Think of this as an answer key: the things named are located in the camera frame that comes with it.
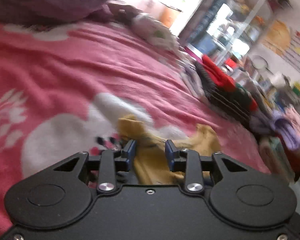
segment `triangular cutout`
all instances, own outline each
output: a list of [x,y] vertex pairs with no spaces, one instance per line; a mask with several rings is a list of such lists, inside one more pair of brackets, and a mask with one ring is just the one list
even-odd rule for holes
[[74,159],[68,161],[67,163],[62,164],[61,166],[56,167],[54,169],[54,171],[67,171],[67,172],[73,171],[78,160],[79,160],[79,158],[74,158]]
[[241,167],[240,165],[232,162],[231,160],[222,158],[223,163],[227,167],[228,171],[230,172],[240,172],[240,171],[247,171],[245,168]]

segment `yellow cloth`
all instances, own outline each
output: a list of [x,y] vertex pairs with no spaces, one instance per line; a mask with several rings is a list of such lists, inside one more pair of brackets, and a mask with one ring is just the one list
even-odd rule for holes
[[[134,115],[118,120],[118,133],[122,140],[137,141],[134,169],[140,183],[144,185],[175,184],[183,179],[181,173],[170,172],[164,153],[166,139],[147,132],[142,122]],[[197,131],[191,138],[174,140],[178,149],[191,149],[200,155],[211,156],[220,151],[220,143],[215,131],[208,125],[197,124]]]

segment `pink blanket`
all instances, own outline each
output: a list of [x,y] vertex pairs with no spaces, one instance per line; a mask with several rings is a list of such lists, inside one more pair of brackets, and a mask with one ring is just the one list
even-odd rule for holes
[[252,135],[193,98],[176,58],[119,25],[78,23],[45,32],[0,25],[0,234],[11,225],[6,191],[116,133],[133,113],[165,138],[210,125],[224,153],[263,172]]

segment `screw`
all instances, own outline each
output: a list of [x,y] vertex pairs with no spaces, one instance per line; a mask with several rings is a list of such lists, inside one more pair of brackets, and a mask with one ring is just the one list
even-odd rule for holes
[[279,235],[277,240],[288,240],[288,236],[286,234]]
[[23,236],[20,235],[20,234],[15,234],[15,235],[13,236],[13,239],[14,239],[14,240],[23,240]]
[[203,189],[203,186],[199,183],[190,183],[187,185],[187,189],[190,191],[200,191]]
[[112,183],[109,183],[109,182],[101,183],[98,187],[102,191],[110,191],[110,190],[114,189],[114,185]]
[[148,189],[146,192],[149,195],[153,195],[155,193],[155,191],[153,189]]

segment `bed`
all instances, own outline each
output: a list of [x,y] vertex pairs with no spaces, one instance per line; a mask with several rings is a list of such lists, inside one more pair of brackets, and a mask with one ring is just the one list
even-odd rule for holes
[[194,98],[180,70],[123,25],[0,24],[0,234],[11,225],[3,198],[13,184],[78,151],[98,154],[96,137],[115,136],[126,114],[171,139],[209,125],[224,153],[268,172],[253,136]]

